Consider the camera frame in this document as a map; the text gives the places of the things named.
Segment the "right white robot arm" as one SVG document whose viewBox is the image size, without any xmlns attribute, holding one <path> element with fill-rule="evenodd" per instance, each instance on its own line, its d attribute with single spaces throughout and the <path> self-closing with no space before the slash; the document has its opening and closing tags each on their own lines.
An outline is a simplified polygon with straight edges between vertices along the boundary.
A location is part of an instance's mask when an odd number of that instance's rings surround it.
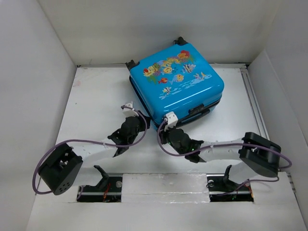
<svg viewBox="0 0 308 231">
<path fill-rule="evenodd" d="M 157 141 L 160 146 L 168 144 L 174 149 L 173 153 L 167 151 L 168 155 L 183 156 L 192 163 L 236 160 L 237 164 L 228 165 L 224 175 L 211 183 L 222 192 L 235 191 L 252 181 L 279 180 L 280 147 L 252 132 L 233 141 L 207 142 L 190 138 L 180 128 L 160 128 Z"/>
</svg>

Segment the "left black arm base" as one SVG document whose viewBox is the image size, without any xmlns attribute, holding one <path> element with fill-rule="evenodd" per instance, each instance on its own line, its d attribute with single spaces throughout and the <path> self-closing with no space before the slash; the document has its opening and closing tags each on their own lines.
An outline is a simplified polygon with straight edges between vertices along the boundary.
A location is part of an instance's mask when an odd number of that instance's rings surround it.
<svg viewBox="0 0 308 231">
<path fill-rule="evenodd" d="M 96 185 L 79 186 L 77 202 L 120 203 L 123 174 L 108 174 L 99 165 L 93 167 L 100 172 L 100 181 Z"/>
</svg>

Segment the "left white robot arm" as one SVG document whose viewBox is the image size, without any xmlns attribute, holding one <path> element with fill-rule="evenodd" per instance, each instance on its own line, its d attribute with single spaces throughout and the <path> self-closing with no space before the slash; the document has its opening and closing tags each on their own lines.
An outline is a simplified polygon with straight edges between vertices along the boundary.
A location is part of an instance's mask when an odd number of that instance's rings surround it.
<svg viewBox="0 0 308 231">
<path fill-rule="evenodd" d="M 50 148 L 39 160 L 32 179 L 37 194 L 61 195 L 74 185 L 83 165 L 114 158 L 141 142 L 151 119 L 140 114 L 126 117 L 121 127 L 103 141 L 66 140 Z"/>
</svg>

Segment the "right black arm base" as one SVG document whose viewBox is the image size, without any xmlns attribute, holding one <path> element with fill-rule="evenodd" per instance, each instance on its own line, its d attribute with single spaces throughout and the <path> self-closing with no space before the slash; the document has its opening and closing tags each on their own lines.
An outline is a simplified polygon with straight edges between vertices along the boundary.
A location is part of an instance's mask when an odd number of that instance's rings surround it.
<svg viewBox="0 0 308 231">
<path fill-rule="evenodd" d="M 253 194 L 250 186 L 240 186 L 229 180 L 231 165 L 227 166 L 224 175 L 207 175 L 207 185 L 210 202 L 253 202 Z"/>
</svg>

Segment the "blue kids suitcase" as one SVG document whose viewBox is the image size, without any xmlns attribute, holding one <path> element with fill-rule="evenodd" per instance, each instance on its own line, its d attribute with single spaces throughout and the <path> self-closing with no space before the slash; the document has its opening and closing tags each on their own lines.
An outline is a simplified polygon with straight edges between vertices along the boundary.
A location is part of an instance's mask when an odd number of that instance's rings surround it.
<svg viewBox="0 0 308 231">
<path fill-rule="evenodd" d="M 224 82 L 200 52 L 179 37 L 151 56 L 126 63 L 129 80 L 153 124 L 173 112 L 177 126 L 207 115 L 220 102 Z"/>
</svg>

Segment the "aluminium frame rail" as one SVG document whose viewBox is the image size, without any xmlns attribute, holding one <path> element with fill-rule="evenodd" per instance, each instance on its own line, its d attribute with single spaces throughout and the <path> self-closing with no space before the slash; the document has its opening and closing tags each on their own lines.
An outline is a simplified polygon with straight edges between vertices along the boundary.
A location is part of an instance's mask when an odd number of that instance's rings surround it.
<svg viewBox="0 0 308 231">
<path fill-rule="evenodd" d="M 260 134 L 260 136 L 268 139 L 269 138 L 269 134 L 262 116 L 262 112 L 260 110 L 260 107 L 258 105 L 258 101 L 257 101 L 257 97 L 255 95 L 255 91 L 253 89 L 253 85 L 252 82 L 250 80 L 250 76 L 248 73 L 248 69 L 247 69 L 248 65 L 243 64 L 240 68 L 240 72 L 242 75 L 242 79 L 245 85 L 245 89 L 246 89 L 246 93 L 248 95 L 248 99 L 252 108 L 252 112 L 258 127 L 258 132 Z"/>
</svg>

